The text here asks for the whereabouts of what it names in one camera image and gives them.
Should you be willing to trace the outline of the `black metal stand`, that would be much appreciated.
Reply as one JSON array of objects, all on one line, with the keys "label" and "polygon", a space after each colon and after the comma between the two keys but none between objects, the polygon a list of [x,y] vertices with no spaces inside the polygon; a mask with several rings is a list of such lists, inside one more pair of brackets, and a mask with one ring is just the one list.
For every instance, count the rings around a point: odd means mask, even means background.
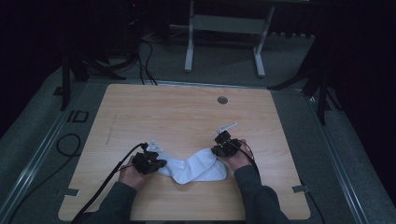
[{"label": "black metal stand", "polygon": [[127,59],[122,63],[104,66],[80,52],[65,53],[62,57],[62,86],[58,87],[54,92],[54,95],[59,95],[62,97],[62,105],[60,110],[65,111],[71,101],[70,73],[73,73],[78,79],[81,79],[82,81],[87,81],[88,74],[86,73],[85,67],[89,66],[96,70],[99,74],[110,77],[111,79],[125,80],[125,77],[117,75],[115,71],[120,70],[131,63],[132,61]]},{"label": "black metal stand", "polygon": [[301,93],[305,97],[312,98],[316,92],[318,92],[318,106],[317,106],[317,116],[318,120],[322,125],[326,124],[325,121],[325,110],[327,108],[327,98],[330,98],[334,103],[335,107],[338,109],[342,109],[342,107],[337,104],[334,99],[330,96],[330,92],[328,91],[329,83],[330,83],[330,70],[326,68],[311,68],[305,72],[299,72],[296,76],[287,79],[280,84],[275,86],[268,87],[268,90],[272,91],[281,91],[286,89],[287,87],[295,84],[303,79],[307,79],[303,88],[301,89]]}]

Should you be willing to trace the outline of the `white metal desk frame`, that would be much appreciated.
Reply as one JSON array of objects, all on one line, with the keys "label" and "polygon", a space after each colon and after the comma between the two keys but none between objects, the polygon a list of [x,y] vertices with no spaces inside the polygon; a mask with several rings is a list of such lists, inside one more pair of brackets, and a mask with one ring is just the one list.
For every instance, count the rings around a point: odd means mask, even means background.
[{"label": "white metal desk frame", "polygon": [[248,19],[222,17],[214,15],[196,14],[194,12],[194,0],[190,0],[189,27],[188,27],[188,46],[185,58],[184,70],[190,72],[192,70],[193,54],[194,54],[194,32],[195,31],[211,31],[222,33],[235,33],[258,35],[261,39],[256,47],[253,48],[253,56],[256,65],[258,77],[265,77],[264,63],[262,61],[262,49],[265,39],[274,16],[276,7],[271,6],[268,9],[265,19]]}]

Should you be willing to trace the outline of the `dark computer tower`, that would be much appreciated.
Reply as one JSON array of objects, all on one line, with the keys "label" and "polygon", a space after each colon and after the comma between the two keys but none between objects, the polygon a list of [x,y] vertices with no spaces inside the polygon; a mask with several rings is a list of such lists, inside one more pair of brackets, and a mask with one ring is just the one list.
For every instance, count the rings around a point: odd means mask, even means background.
[{"label": "dark computer tower", "polygon": [[126,8],[128,28],[131,33],[129,55],[136,58],[143,33],[144,6],[141,0],[123,0],[123,2]]}]

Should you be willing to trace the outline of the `metal floor rail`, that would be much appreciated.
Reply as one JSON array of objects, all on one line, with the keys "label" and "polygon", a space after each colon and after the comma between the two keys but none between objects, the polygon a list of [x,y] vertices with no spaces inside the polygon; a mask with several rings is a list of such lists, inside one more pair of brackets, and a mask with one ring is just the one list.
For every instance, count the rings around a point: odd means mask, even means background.
[{"label": "metal floor rail", "polygon": [[335,147],[335,144],[330,135],[328,127],[326,125],[323,125],[317,116],[318,102],[315,100],[314,97],[307,97],[305,100],[309,107],[310,113],[314,117],[314,120],[319,127],[319,132],[324,138],[325,149],[328,154],[330,163],[332,164],[332,168],[334,169],[340,188],[343,191],[343,194],[346,198],[346,202],[349,206],[351,215],[353,216],[355,223],[369,224],[367,216],[365,215],[363,208],[361,206],[361,202],[357,197],[357,194],[347,175],[346,169],[338,155],[338,151]]},{"label": "metal floor rail", "polygon": [[10,221],[84,88],[73,84],[70,101],[62,107],[63,98],[53,95],[52,87],[42,87],[0,138],[0,224]]}]

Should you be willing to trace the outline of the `person's right hand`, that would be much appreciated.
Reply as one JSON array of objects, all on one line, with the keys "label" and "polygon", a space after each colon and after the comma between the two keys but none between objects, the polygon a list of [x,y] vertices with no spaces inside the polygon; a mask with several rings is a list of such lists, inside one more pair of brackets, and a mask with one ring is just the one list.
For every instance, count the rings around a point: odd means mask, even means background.
[{"label": "person's right hand", "polygon": [[241,139],[240,144],[240,149],[233,156],[220,158],[221,161],[228,164],[233,172],[244,166],[251,165],[253,160],[253,154],[247,145],[247,141]]}]

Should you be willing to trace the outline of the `person's left hand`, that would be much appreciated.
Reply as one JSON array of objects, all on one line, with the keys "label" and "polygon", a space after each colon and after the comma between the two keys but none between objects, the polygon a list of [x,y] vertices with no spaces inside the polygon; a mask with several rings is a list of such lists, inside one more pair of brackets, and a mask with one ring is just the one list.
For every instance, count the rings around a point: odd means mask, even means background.
[{"label": "person's left hand", "polygon": [[133,165],[132,156],[125,165],[120,168],[118,181],[136,190],[141,189],[149,180],[149,175],[140,174]]}]

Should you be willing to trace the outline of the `white sock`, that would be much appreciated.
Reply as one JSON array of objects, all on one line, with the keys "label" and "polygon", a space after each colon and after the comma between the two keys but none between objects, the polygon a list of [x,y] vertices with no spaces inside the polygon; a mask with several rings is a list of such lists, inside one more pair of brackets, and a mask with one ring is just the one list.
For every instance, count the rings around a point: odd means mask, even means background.
[{"label": "white sock", "polygon": [[227,177],[227,169],[210,148],[205,148],[175,164],[172,177],[182,185],[193,181],[220,181]]},{"label": "white sock", "polygon": [[165,154],[160,154],[159,160],[165,160],[166,164],[158,172],[172,177],[178,184],[185,184],[193,180],[191,166],[187,160],[179,160]]}]

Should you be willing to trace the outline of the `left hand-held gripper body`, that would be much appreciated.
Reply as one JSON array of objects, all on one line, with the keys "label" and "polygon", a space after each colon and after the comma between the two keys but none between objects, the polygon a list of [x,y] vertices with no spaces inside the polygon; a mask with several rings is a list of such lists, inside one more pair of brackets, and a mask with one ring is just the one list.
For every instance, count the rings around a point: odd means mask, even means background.
[{"label": "left hand-held gripper body", "polygon": [[134,168],[143,175],[157,172],[160,169],[157,166],[157,160],[160,160],[159,153],[148,151],[148,143],[143,143],[140,147],[143,151],[135,154],[133,159]]}]

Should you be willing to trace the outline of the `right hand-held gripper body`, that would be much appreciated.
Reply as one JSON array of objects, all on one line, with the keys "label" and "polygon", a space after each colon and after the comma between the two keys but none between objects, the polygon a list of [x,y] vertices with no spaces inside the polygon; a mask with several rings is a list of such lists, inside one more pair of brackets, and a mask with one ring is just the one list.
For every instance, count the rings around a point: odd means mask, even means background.
[{"label": "right hand-held gripper body", "polygon": [[237,123],[234,122],[230,125],[220,127],[217,131],[214,131],[215,146],[219,147],[218,157],[230,157],[233,156],[241,147],[241,144],[237,138],[232,139],[228,130],[236,126]]}]

